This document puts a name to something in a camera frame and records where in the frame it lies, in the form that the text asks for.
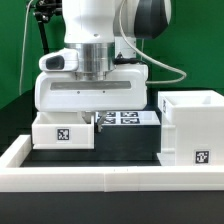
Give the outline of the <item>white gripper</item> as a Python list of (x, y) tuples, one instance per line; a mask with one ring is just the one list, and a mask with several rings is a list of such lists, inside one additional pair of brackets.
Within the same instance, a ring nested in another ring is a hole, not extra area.
[(123, 64), (105, 80), (77, 80), (74, 72), (42, 72), (35, 85), (35, 106), (40, 112), (79, 112), (81, 124), (90, 124), (99, 112), (98, 132), (107, 111), (141, 110), (147, 104), (148, 67)]

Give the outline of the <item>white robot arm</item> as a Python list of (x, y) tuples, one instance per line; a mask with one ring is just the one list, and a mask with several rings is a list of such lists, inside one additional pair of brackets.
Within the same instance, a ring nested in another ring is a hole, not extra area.
[(39, 60), (35, 107), (47, 113), (142, 110), (148, 67), (116, 51), (117, 37), (154, 39), (169, 25), (170, 0), (62, 0), (64, 48)]

